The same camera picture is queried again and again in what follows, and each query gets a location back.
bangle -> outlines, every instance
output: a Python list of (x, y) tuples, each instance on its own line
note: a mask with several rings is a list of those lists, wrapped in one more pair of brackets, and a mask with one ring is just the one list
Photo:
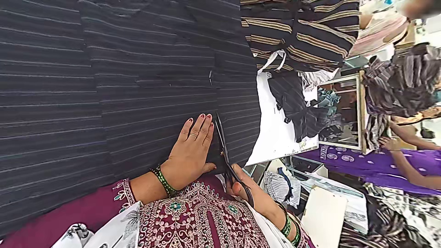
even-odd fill
[(277, 203), (277, 205), (279, 205), (279, 207), (283, 210), (283, 212), (285, 213), (285, 226), (283, 226), (282, 230), (280, 230), (282, 232), (282, 234), (285, 237), (288, 237), (289, 233), (291, 232), (291, 221), (290, 218), (288, 216), (288, 213), (286, 212), (286, 208), (285, 206), (283, 206), (281, 203), (275, 201)]
[(155, 174), (155, 176), (161, 182), (161, 184), (164, 187), (165, 192), (167, 192), (167, 196), (169, 198), (178, 194), (178, 191), (175, 190), (172, 186), (170, 186), (168, 184), (167, 180), (164, 178), (164, 175), (162, 175), (161, 166), (158, 166), (157, 168), (154, 168), (154, 169), (150, 169), (150, 171), (153, 172), (153, 174)]
[(300, 243), (300, 226), (297, 224), (297, 222), (295, 221), (295, 220), (293, 220), (291, 217), (289, 217), (291, 220), (292, 220), (292, 222), (294, 223), (294, 225), (295, 225), (295, 229), (296, 229), (296, 234), (295, 234), (295, 238), (294, 238), (294, 240), (291, 242), (291, 244), (294, 246), (294, 247), (297, 247), (298, 245), (299, 245), (299, 243)]

striped cloth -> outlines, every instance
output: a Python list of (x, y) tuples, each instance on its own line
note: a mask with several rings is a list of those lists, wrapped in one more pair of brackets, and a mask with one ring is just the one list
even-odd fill
[(261, 114), (238, 30), (239, 0), (2, 0), (0, 239), (157, 166), (200, 113), (219, 113), (244, 165)]
[(287, 203), (295, 208), (300, 202), (300, 189), (302, 187), (300, 180), (292, 175), (286, 175), (291, 183), (292, 197), (285, 201), (289, 186), (285, 178), (277, 173), (271, 171), (265, 171), (263, 175), (263, 185), (265, 192), (271, 196), (271, 198), (280, 203)]
[(333, 72), (342, 67), (358, 37), (359, 0), (241, 0), (241, 4), (242, 26), (257, 68), (277, 50), (287, 54), (264, 71)]

sleeve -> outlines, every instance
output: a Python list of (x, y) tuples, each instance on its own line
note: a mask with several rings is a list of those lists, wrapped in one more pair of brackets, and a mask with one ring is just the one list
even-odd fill
[(135, 203), (130, 180), (120, 180), (27, 223), (7, 236), (1, 247), (48, 248), (54, 245), (71, 225), (82, 223), (92, 232), (96, 232), (118, 213)]

purple dress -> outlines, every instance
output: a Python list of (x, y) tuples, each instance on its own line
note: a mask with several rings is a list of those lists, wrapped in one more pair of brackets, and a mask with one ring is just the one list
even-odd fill
[[(423, 176), (441, 176), (440, 150), (402, 149), (407, 161)], [(320, 145), (319, 149), (299, 154), (300, 157), (320, 161), (332, 171), (362, 177), (377, 186), (402, 189), (406, 192), (441, 195), (433, 190), (411, 184), (397, 169), (388, 150), (363, 155), (359, 150)]]

brown striped fabric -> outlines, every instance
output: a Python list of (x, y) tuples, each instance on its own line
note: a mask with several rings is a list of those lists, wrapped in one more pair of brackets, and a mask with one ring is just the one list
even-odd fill
[(278, 57), (264, 71), (334, 71), (358, 37), (359, 0), (241, 0), (241, 12), (258, 68), (277, 50), (287, 54), (282, 69)]

